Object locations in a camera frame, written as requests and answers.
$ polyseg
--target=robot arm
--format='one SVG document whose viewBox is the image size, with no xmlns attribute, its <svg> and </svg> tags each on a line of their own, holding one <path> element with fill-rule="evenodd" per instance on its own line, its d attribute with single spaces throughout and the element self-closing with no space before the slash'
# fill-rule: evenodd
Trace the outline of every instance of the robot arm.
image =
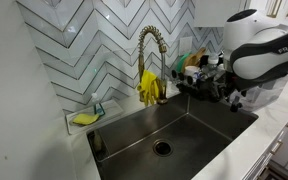
<svg viewBox="0 0 288 180">
<path fill-rule="evenodd" d="M 224 26 L 224 66 L 244 91 L 288 72 L 288 21 L 277 21 L 256 10 L 229 18 Z"/>
</svg>

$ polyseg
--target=sponge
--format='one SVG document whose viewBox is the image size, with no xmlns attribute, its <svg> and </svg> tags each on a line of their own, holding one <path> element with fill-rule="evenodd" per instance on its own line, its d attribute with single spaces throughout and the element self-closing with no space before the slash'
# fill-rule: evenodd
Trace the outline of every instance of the sponge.
<svg viewBox="0 0 288 180">
<path fill-rule="evenodd" d="M 100 117 L 99 114 L 95 114 L 93 116 L 90 116 L 88 114 L 79 114 L 74 118 L 73 123 L 81 125 L 89 125 L 94 123 L 99 117 Z"/>
</svg>

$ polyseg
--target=sink basin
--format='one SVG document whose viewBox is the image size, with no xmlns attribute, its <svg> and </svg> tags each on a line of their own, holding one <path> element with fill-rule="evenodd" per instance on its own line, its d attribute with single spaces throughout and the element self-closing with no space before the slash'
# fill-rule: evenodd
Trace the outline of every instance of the sink basin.
<svg viewBox="0 0 288 180">
<path fill-rule="evenodd" d="M 106 180 L 192 179 L 258 116 L 185 94 L 88 134 Z"/>
</svg>

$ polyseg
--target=soap dish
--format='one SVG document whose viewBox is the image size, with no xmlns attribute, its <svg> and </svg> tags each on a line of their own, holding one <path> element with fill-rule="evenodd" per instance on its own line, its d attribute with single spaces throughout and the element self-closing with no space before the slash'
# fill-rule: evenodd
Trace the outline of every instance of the soap dish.
<svg viewBox="0 0 288 180">
<path fill-rule="evenodd" d="M 115 118 L 115 117 L 117 117 L 123 113 L 123 109 L 121 108 L 121 106 L 114 100 L 109 100 L 109 101 L 103 102 L 101 104 L 102 104 L 103 109 L 105 111 L 105 115 L 101 116 L 97 121 L 95 121 L 94 123 L 92 123 L 90 125 L 82 126 L 79 124 L 75 124 L 75 123 L 73 123 L 73 120 L 77 115 L 79 115 L 81 113 L 93 116 L 94 115 L 93 106 L 86 108 L 86 109 L 83 109 L 81 111 L 66 115 L 66 123 L 67 123 L 68 133 L 73 135 L 73 134 L 77 134 L 77 133 L 82 132 L 82 131 L 94 129 L 94 128 L 98 127 L 100 124 L 103 124 L 106 121 L 108 121 L 112 118 Z"/>
</svg>

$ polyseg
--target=countertop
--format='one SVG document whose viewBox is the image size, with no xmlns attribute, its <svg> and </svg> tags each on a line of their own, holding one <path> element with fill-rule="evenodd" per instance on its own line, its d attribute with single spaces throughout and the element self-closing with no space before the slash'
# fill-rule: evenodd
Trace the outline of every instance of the countertop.
<svg viewBox="0 0 288 180">
<path fill-rule="evenodd" d="M 176 91 L 169 92 L 170 95 L 176 93 Z M 99 127 L 145 108 L 143 103 L 139 102 L 138 96 L 126 98 L 118 103 L 125 112 L 120 117 L 102 123 Z M 205 166 L 193 180 L 243 179 L 288 122 L 288 82 L 275 102 L 254 113 L 259 118 Z M 100 176 L 86 133 L 84 131 L 69 136 L 76 178 L 78 180 L 99 180 Z"/>
</svg>

